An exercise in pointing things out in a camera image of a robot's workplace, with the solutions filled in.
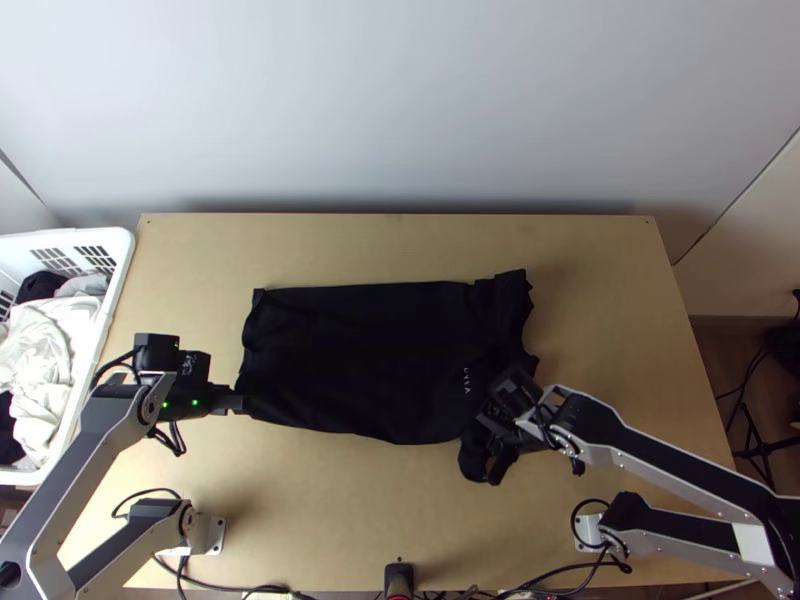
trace black t-shirt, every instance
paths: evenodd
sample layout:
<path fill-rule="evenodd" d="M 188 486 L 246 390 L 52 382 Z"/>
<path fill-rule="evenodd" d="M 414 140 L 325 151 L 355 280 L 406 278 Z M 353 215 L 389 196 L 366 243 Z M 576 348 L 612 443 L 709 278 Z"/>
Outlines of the black t-shirt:
<path fill-rule="evenodd" d="M 510 364 L 533 372 L 524 270 L 474 284 L 258 289 L 236 391 L 264 421 L 394 444 L 455 439 Z"/>

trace white wall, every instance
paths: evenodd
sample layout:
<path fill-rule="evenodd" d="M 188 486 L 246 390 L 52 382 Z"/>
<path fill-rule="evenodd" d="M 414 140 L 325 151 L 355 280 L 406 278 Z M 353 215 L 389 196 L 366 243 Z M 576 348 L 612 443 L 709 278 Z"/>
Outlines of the white wall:
<path fill-rule="evenodd" d="M 58 227 L 59 222 L 19 180 L 0 151 L 0 235 Z"/>
<path fill-rule="evenodd" d="M 785 316 L 800 288 L 800 133 L 675 267 L 689 314 Z"/>
<path fill-rule="evenodd" d="M 640 212 L 679 256 L 800 123 L 800 3 L 0 5 L 0 143 L 141 209 Z"/>

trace wooden table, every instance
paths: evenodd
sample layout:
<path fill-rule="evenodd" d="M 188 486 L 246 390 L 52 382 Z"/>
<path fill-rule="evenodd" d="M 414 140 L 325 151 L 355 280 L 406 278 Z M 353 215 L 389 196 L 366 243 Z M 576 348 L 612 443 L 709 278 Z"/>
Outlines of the wooden table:
<path fill-rule="evenodd" d="M 534 286 L 524 341 L 541 357 L 540 384 L 584 390 L 632 426 L 732 465 L 650 217 L 147 214 L 104 360 L 129 350 L 138 331 L 173 333 L 183 348 L 212 355 L 214 382 L 233 384 L 253 288 L 472 281 L 519 267 Z M 523 456 L 490 487 L 462 477 L 458 442 L 397 447 L 244 416 L 181 429 L 182 458 L 151 440 L 120 455 L 64 545 L 67 564 L 119 527 L 108 516 L 118 500 L 154 486 L 228 518 L 223 553 L 193 558 L 189 573 L 306 591 L 376 590 L 398 557 L 416 565 L 422 589 L 508 588 L 588 559 L 568 526 L 584 498 L 635 490 L 655 506 L 690 510 L 619 469 L 574 477 L 555 452 Z M 660 555 L 632 562 L 632 575 L 601 569 L 593 585 L 726 577 Z M 175 581 L 148 564 L 129 584 Z"/>

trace laundry basket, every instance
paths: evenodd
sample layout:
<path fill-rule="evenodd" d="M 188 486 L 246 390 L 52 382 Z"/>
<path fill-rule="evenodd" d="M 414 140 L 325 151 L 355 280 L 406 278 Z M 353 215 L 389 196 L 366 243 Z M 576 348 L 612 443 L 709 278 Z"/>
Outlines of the laundry basket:
<path fill-rule="evenodd" d="M 121 227 L 52 229 L 0 236 L 0 322 L 8 318 L 22 280 L 37 271 L 53 271 L 67 277 L 100 271 L 110 276 L 94 327 L 87 332 L 85 354 L 74 357 L 75 381 L 64 417 L 50 442 L 50 458 L 36 471 L 0 465 L 0 485 L 39 485 L 66 451 L 108 336 L 134 244 L 133 234 Z"/>

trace black cable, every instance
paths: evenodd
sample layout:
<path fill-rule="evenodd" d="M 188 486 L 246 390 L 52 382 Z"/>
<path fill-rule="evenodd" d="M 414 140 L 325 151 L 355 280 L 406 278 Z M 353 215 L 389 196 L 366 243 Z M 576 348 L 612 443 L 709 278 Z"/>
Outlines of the black cable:
<path fill-rule="evenodd" d="M 170 567 L 167 563 L 165 563 L 160 558 L 158 558 L 156 556 L 152 556 L 151 559 L 159 567 L 164 569 L 167 573 L 171 573 L 172 575 L 175 575 L 176 577 L 178 576 L 178 571 L 176 569 L 173 569 L 172 567 Z M 290 588 L 288 588 L 286 586 L 282 586 L 282 585 L 264 584 L 264 585 L 259 585 L 259 586 L 256 586 L 256 587 L 235 587 L 235 586 L 228 586 L 228 585 L 217 585 L 217 584 L 213 584 L 213 583 L 206 583 L 205 581 L 200 581 L 199 579 L 194 579 L 193 577 L 189 577 L 185 573 L 181 573 L 180 574 L 180 578 L 181 578 L 182 581 L 184 581 L 186 583 L 191 583 L 192 585 L 196 585 L 197 587 L 200 587 L 200 588 L 203 588 L 203 589 L 206 589 L 206 590 L 211 590 L 211 591 L 214 591 L 214 592 L 236 592 L 236 593 L 247 594 L 247 595 L 255 594 L 255 593 L 258 593 L 258 592 L 264 592 L 264 593 L 267 593 L 267 594 L 291 594 L 297 600 L 317 600 L 313 596 L 309 596 L 308 594 L 304 594 L 302 592 L 292 591 Z"/>
<path fill-rule="evenodd" d="M 797 309 L 794 312 L 794 316 L 789 321 L 789 323 L 787 325 L 787 328 L 792 323 L 795 323 L 797 321 L 797 319 L 800 317 L 800 292 L 795 293 L 795 291 L 793 291 L 792 295 L 794 296 L 795 300 L 797 301 Z M 786 331 L 788 331 L 788 329 L 785 329 L 783 331 L 782 335 L 785 335 Z M 736 403 L 734 404 L 733 411 L 731 412 L 731 416 L 728 418 L 728 422 L 725 425 L 725 433 L 728 433 L 730 431 L 731 427 L 733 426 L 733 420 L 736 417 L 736 413 L 739 412 L 739 407 L 742 405 L 742 402 L 744 400 L 744 393 L 745 393 L 745 390 L 747 389 L 747 384 L 750 382 L 750 378 L 756 372 L 756 369 L 758 369 L 758 366 L 764 361 L 764 359 L 767 356 L 769 356 L 769 352 L 766 351 L 765 346 L 766 346 L 766 340 L 761 342 L 761 345 L 758 347 L 758 350 L 756 350 L 756 353 L 753 355 L 753 358 L 750 359 L 750 362 L 748 363 L 747 368 L 745 369 L 745 374 L 744 374 L 744 378 L 742 379 L 742 383 L 740 383 L 738 386 L 736 386 L 732 390 L 728 390 L 727 392 L 725 392 L 723 394 L 718 394 L 718 395 L 714 396 L 715 400 L 720 400 L 722 398 L 730 396 L 731 394 L 735 394 L 736 392 L 739 392 L 739 396 L 736 398 Z"/>
<path fill-rule="evenodd" d="M 119 511 L 119 509 L 122 508 L 125 505 L 126 502 L 128 502 L 129 500 L 133 500 L 134 498 L 138 498 L 140 496 L 146 496 L 147 494 L 155 494 L 156 492 L 164 492 L 165 494 L 169 494 L 170 496 L 172 496 L 176 500 L 180 500 L 181 499 L 181 495 L 178 492 L 176 492 L 175 490 L 173 490 L 172 488 L 150 488 L 150 489 L 147 489 L 147 490 L 141 490 L 139 492 L 136 492 L 135 494 L 131 494 L 130 496 L 125 498 L 122 502 L 117 504 L 114 507 L 114 510 L 111 511 L 111 518 L 112 519 L 124 519 L 128 515 L 126 515 L 126 514 L 122 514 L 121 515 L 117 511 Z"/>
<path fill-rule="evenodd" d="M 92 377 L 92 382 L 90 384 L 90 387 L 91 388 L 97 387 L 97 384 L 100 382 L 100 378 L 106 373 L 106 371 L 117 366 L 124 366 L 129 368 L 133 372 L 134 378 L 136 379 L 136 383 L 141 385 L 142 382 L 141 379 L 139 379 L 139 374 L 136 372 L 136 369 L 134 369 L 131 365 L 125 363 L 124 361 L 136 356 L 136 354 L 142 348 L 143 346 L 136 346 L 133 350 L 130 350 L 125 354 L 122 354 L 121 356 L 118 356 L 117 358 L 108 361 L 106 364 L 98 368 L 94 374 L 94 377 Z"/>
<path fill-rule="evenodd" d="M 147 432 L 147 437 L 155 439 L 159 442 L 162 446 L 166 446 L 175 456 L 182 456 L 185 454 L 185 450 L 181 452 L 181 449 L 167 436 L 166 433 L 161 431 L 158 427 L 153 427 L 150 431 Z"/>
<path fill-rule="evenodd" d="M 186 442 L 183 441 L 181 430 L 178 429 L 178 423 L 176 421 L 169 422 L 169 433 L 172 436 L 173 443 L 175 446 L 177 446 L 180 453 L 186 454 Z"/>
<path fill-rule="evenodd" d="M 178 561 L 178 573 L 175 575 L 175 589 L 178 591 L 178 598 L 180 598 L 180 600 L 186 600 L 186 594 L 183 593 L 181 578 L 183 577 L 183 570 L 186 568 L 187 562 L 189 562 L 189 557 L 181 556 Z"/>
<path fill-rule="evenodd" d="M 551 450 L 560 449 L 561 445 L 558 442 L 555 441 L 555 439 L 550 434 L 550 432 L 547 430 L 547 427 L 544 424 L 544 417 L 542 417 L 542 403 L 541 402 L 537 402 L 534 405 L 534 408 L 536 409 L 536 419 L 539 421 L 539 423 L 538 423 L 538 425 L 539 425 L 539 433 L 542 434 L 542 437 L 544 438 L 544 441 L 547 442 L 547 445 L 550 446 Z"/>
<path fill-rule="evenodd" d="M 513 590 L 506 590 L 502 594 L 498 594 L 497 596 L 495 596 L 495 600 L 505 600 L 506 598 L 513 596 L 514 594 L 517 594 L 519 592 L 533 592 L 534 594 L 545 594 L 545 595 L 555 595 L 555 596 L 574 596 L 575 594 L 582 592 L 586 588 L 586 586 L 588 586 L 591 583 L 592 579 L 595 576 L 595 573 L 597 573 L 597 570 L 600 567 L 606 567 L 606 566 L 617 567 L 620 571 L 622 571 L 626 575 L 630 574 L 633 571 L 631 566 L 620 561 L 617 557 L 613 555 L 611 556 L 610 561 L 603 562 L 603 559 L 608 553 L 609 548 L 611 548 L 611 544 L 606 544 L 605 547 L 600 551 L 600 555 L 597 557 L 597 560 L 594 562 L 577 563 L 574 565 L 566 565 L 558 569 L 553 569 L 552 571 L 548 571 L 544 575 L 539 575 L 534 579 L 526 581 L 525 583 L 523 583 L 519 587 L 514 588 Z M 586 576 L 586 578 L 583 580 L 583 582 L 578 587 L 573 588 L 571 590 L 567 590 L 566 592 L 552 592 L 550 590 L 544 590 L 534 587 L 537 583 L 541 583 L 545 579 L 549 579 L 554 575 L 558 575 L 566 571 L 574 571 L 575 569 L 586 569 L 586 568 L 589 568 L 590 571 L 589 574 Z"/>
<path fill-rule="evenodd" d="M 736 386 L 732 390 L 728 390 L 724 394 L 719 394 L 717 396 L 714 396 L 714 400 L 721 400 L 722 398 L 725 398 L 726 396 L 730 396 L 731 394 L 735 394 L 736 392 L 740 391 L 742 388 L 747 386 L 747 382 L 750 379 L 750 377 L 753 375 L 753 373 L 755 372 L 756 367 L 758 367 L 758 365 L 761 364 L 761 361 L 764 360 L 766 357 L 767 357 L 767 353 L 764 352 L 764 344 L 762 343 L 758 347 L 758 350 L 756 350 L 756 353 L 753 355 L 753 358 L 751 358 L 750 362 L 747 363 L 747 367 L 744 370 L 744 379 L 742 380 L 742 383 L 740 383 L 738 386 Z"/>
<path fill-rule="evenodd" d="M 593 548 L 595 550 L 598 550 L 600 548 L 603 548 L 604 546 L 607 546 L 608 542 L 604 541 L 599 544 L 590 544 L 589 542 L 581 538 L 580 535 L 578 535 L 578 530 L 575 527 L 575 524 L 578 522 L 578 519 L 580 518 L 578 516 L 578 511 L 587 504 L 602 504 L 603 506 L 606 507 L 606 510 L 608 510 L 608 507 L 611 505 L 605 500 L 601 500 L 600 498 L 587 498 L 583 502 L 578 502 L 578 504 L 575 505 L 575 508 L 572 509 L 572 514 L 569 516 L 569 526 L 572 529 L 572 535 L 575 536 L 575 539 L 578 540 L 579 543 L 583 544 L 587 548 Z"/>

